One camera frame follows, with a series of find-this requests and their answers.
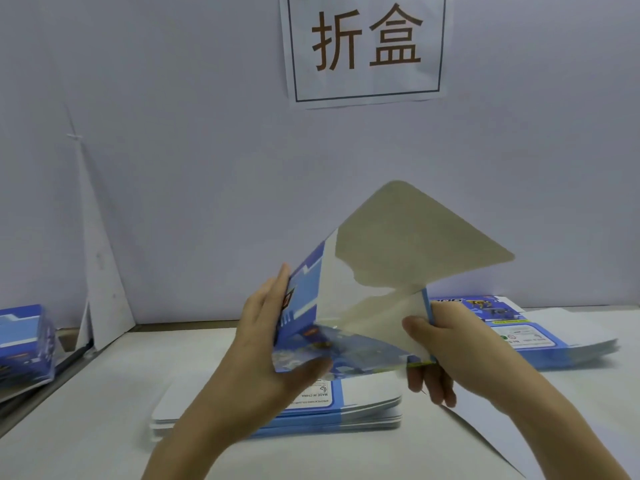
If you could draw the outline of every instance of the white table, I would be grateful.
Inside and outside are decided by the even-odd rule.
[[[640,437],[640,311],[594,312],[622,351],[596,370],[553,372],[610,426]],[[235,331],[128,333],[0,438],[3,479],[140,478],[153,444],[151,411],[172,378],[210,371]],[[210,478],[518,479],[474,432],[423,394],[407,392],[393,431],[251,440],[229,449]]]

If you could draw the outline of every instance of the hand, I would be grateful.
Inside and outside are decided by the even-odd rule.
[[[288,373],[277,373],[273,367],[273,338],[288,281],[289,267],[283,265],[277,278],[269,279],[247,299],[233,344],[189,407],[201,418],[203,411],[210,413],[212,428],[224,438],[225,446],[266,425],[331,369],[328,358],[309,361]]]
[[[427,386],[435,404],[456,405],[453,381],[503,410],[541,376],[523,357],[461,303],[432,301],[435,326],[407,317],[404,330],[433,354],[437,364],[409,368],[409,389]]]

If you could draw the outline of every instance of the black border frame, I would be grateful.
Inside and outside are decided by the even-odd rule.
[[[298,99],[298,83],[296,82],[296,58],[293,55],[293,29],[291,28],[291,1],[287,0],[287,14],[289,15],[289,41],[291,42],[291,67],[293,69],[293,90],[296,102],[335,101],[341,99],[375,98],[383,96],[401,96],[405,94],[439,93],[442,81],[442,58],[444,56],[444,24],[447,15],[447,0],[442,0],[442,33],[440,35],[440,67],[438,69],[438,88],[430,91],[407,91],[404,93],[364,94],[360,96],[340,96],[336,98]]]

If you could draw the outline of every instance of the white wall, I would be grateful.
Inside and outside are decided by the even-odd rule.
[[[319,111],[277,0],[39,3],[139,322],[235,317],[393,178],[516,253],[435,294],[640,299],[640,0],[456,0],[448,97]]]
[[[78,323],[84,262],[77,170],[36,0],[0,0],[0,308],[42,303]]]

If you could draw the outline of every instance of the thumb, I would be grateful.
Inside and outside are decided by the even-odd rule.
[[[282,374],[287,392],[293,401],[304,389],[331,370],[333,362],[329,357],[318,357],[296,367],[291,372]]]
[[[422,317],[407,317],[402,320],[402,327],[409,337],[429,351],[434,349],[436,337],[441,332]]]

